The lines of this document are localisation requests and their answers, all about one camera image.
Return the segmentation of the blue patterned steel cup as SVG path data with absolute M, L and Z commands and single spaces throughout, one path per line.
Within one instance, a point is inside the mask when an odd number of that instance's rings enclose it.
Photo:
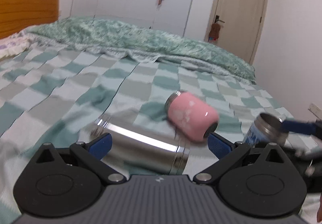
M 251 124 L 244 142 L 255 146 L 259 142 L 277 143 L 284 146 L 289 132 L 282 130 L 282 120 L 270 113 L 260 113 Z

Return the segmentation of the pink steel cup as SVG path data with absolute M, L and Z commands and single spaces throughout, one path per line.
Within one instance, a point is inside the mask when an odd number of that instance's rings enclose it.
M 219 113 L 194 94 L 178 90 L 165 102 L 168 120 L 190 141 L 203 142 L 216 130 Z

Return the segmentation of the silver steel thermos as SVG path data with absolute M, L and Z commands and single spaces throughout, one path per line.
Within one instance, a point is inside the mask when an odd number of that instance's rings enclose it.
M 112 137 L 111 156 L 130 165 L 165 175 L 183 173 L 190 142 L 168 137 L 118 119 L 101 116 L 93 123 L 91 135 L 108 133 Z

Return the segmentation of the checkered green bed sheet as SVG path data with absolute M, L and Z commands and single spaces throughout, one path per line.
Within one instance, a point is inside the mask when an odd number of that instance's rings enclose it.
M 1 223 L 20 216 L 14 184 L 44 142 L 88 141 L 90 125 L 108 113 L 176 139 L 164 104 L 186 90 L 219 113 L 217 133 L 241 141 L 256 116 L 291 114 L 266 90 L 224 69 L 186 60 L 138 62 L 68 47 L 33 44 L 1 62 Z

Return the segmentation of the brown plush toy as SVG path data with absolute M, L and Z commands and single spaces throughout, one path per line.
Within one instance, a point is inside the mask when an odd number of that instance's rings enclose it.
M 213 23 L 208 34 L 208 41 L 214 43 L 219 39 L 221 25 L 219 23 Z

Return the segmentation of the beige wooden door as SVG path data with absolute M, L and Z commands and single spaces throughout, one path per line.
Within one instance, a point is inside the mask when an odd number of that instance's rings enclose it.
M 268 0 L 213 0 L 205 41 L 213 23 L 219 39 L 212 43 L 252 64 L 265 20 Z

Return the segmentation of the purple floral pillow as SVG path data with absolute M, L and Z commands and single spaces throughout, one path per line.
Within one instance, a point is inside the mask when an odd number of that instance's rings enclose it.
M 25 34 L 15 33 L 11 36 L 1 39 L 0 42 L 0 60 L 5 60 L 27 50 L 32 43 L 31 38 Z

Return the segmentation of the green floral quilt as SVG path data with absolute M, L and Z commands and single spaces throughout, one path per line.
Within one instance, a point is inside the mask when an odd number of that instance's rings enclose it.
M 65 18 L 22 30 L 24 35 L 46 46 L 104 53 L 138 62 L 172 62 L 200 72 L 232 76 L 255 84 L 255 69 L 221 47 L 172 33 L 149 30 L 107 19 Z

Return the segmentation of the orange wooden headboard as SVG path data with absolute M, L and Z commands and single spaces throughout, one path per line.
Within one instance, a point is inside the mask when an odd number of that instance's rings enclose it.
M 58 20 L 59 0 L 1 0 L 1 38 Z

